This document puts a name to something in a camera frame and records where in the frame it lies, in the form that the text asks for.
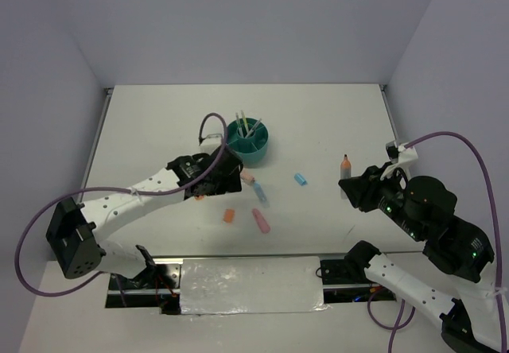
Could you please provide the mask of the grey translucent highlighter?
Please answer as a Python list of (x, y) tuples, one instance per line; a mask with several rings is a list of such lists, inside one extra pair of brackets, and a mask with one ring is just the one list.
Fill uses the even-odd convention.
[[(351, 174), (352, 174), (352, 164), (348, 159), (348, 155), (345, 154), (340, 164), (340, 180), (347, 180), (351, 178)], [(340, 194), (343, 200), (346, 200), (348, 198), (347, 194), (342, 189), (342, 187), (340, 187)]]

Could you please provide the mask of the blue highlighter marker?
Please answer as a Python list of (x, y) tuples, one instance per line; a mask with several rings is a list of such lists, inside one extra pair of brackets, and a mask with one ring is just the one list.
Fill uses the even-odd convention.
[(254, 193), (258, 197), (258, 200), (259, 200), (260, 204), (263, 207), (268, 208), (270, 206), (270, 203), (269, 203), (269, 200), (266, 197), (265, 192), (263, 191), (263, 188), (262, 188), (261, 184), (258, 183), (257, 181), (255, 181), (253, 183), (252, 187), (254, 189)]

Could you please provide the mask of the green gel pen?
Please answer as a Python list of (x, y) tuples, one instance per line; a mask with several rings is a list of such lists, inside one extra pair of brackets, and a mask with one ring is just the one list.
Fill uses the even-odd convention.
[(240, 122), (240, 118), (239, 118), (239, 114), (237, 112), (235, 112), (235, 121), (236, 121), (236, 125), (237, 125), (237, 131), (239, 133), (239, 136), (241, 138), (243, 138), (243, 128), (242, 128), (242, 124)]

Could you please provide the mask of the purple gel pen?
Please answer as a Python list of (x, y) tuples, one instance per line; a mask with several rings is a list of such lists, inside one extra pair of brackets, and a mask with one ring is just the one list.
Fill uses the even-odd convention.
[(262, 120), (258, 119), (257, 122), (250, 128), (249, 132), (247, 133), (248, 138), (252, 137), (255, 134), (255, 131), (258, 129), (261, 122), (262, 122)]

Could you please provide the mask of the yellow gel pen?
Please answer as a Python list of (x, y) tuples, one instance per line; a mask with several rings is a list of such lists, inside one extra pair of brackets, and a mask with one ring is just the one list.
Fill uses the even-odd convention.
[(244, 126), (244, 137), (246, 138), (247, 135), (249, 134), (249, 124), (247, 122), (247, 117), (244, 113), (243, 110), (241, 110), (241, 118), (242, 118), (242, 121), (243, 121), (243, 126)]

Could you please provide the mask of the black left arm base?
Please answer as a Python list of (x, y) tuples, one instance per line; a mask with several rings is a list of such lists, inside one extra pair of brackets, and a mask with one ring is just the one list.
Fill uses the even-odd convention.
[(145, 247), (136, 248), (144, 269), (134, 278), (111, 273), (105, 308), (157, 308), (163, 315), (180, 315), (182, 265), (156, 263)]

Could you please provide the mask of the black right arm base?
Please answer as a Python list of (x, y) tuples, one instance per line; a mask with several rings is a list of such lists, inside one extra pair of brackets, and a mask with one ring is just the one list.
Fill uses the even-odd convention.
[(315, 275), (321, 280), (324, 302), (327, 305), (367, 303), (372, 295), (375, 295), (373, 301), (396, 300), (391, 291), (357, 274), (353, 265), (346, 261), (343, 255), (320, 257)]

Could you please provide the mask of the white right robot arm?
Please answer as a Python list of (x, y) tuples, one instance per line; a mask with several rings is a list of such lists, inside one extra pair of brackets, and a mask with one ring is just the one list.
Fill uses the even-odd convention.
[(354, 282), (367, 279), (389, 289), (441, 331), (455, 352), (506, 352), (508, 331), (499, 322), (507, 300), (495, 289), (495, 252), (479, 227), (455, 216), (457, 197), (438, 179), (415, 176), (383, 178), (383, 169), (368, 167), (338, 185), (354, 208), (380, 210), (415, 242), (422, 253), (449, 276), (457, 294), (442, 293), (395, 265), (366, 241), (346, 254), (346, 274)]

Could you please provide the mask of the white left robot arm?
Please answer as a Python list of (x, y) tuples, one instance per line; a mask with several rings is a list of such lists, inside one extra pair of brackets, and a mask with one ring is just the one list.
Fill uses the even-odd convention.
[(46, 239), (67, 279), (92, 271), (118, 274), (140, 289), (153, 284), (156, 264), (136, 243), (125, 246), (110, 239), (120, 230), (160, 208), (198, 196), (240, 192), (242, 160), (230, 148), (212, 154), (178, 157), (126, 192), (78, 204), (57, 203)]

